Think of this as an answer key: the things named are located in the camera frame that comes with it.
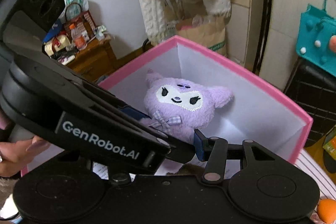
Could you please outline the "person's left hand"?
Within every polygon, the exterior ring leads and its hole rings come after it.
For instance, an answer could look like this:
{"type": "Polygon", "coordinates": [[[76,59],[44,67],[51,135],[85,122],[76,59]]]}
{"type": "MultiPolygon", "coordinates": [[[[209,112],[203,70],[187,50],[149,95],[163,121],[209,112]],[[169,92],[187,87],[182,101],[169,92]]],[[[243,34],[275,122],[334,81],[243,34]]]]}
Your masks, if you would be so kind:
{"type": "Polygon", "coordinates": [[[9,178],[17,174],[50,145],[38,136],[15,143],[1,142],[1,177],[9,178]]]}

